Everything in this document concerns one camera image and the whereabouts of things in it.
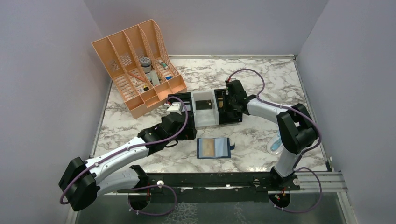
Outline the blue leather card holder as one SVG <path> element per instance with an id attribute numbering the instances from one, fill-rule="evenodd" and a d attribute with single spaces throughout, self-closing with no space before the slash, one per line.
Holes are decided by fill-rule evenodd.
<path id="1" fill-rule="evenodd" d="M 231 144 L 230 139 L 226 137 L 197 139 L 198 159 L 230 158 L 234 149 L 235 144 Z"/>

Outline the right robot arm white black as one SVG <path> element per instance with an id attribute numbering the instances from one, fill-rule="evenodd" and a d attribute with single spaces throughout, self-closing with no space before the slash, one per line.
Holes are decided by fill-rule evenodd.
<path id="1" fill-rule="evenodd" d="M 256 96 L 248 96 L 239 80 L 226 81 L 224 106 L 245 115 L 256 116 L 278 125 L 283 151 L 272 175 L 283 179 L 294 173 L 294 168 L 302 151 L 311 146 L 319 133 L 303 104 L 281 106 L 265 103 Z"/>

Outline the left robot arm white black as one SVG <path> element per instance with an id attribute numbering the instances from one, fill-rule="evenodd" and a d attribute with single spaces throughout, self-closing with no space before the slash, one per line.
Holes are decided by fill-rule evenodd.
<path id="1" fill-rule="evenodd" d="M 80 211 L 98 196 L 129 186 L 134 188 L 144 182 L 142 172 L 130 169 L 120 173 L 120 168 L 169 147 L 172 141 L 193 140 L 196 133 L 192 112 L 171 112 L 159 124 L 143 129 L 107 154 L 87 160 L 72 159 L 58 184 L 62 190 L 60 204 Z"/>

